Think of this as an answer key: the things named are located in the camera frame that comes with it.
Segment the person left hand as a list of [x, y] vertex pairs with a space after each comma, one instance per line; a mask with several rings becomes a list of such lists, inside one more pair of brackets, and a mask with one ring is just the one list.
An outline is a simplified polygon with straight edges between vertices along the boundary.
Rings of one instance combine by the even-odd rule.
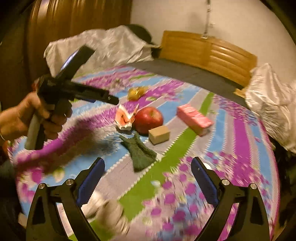
[[49, 109], [52, 107], [36, 92], [30, 92], [17, 106], [1, 112], [1, 144], [26, 136], [34, 113], [41, 117], [45, 136], [50, 140], [56, 139], [67, 118], [72, 115], [72, 109], [64, 114], [51, 114]]

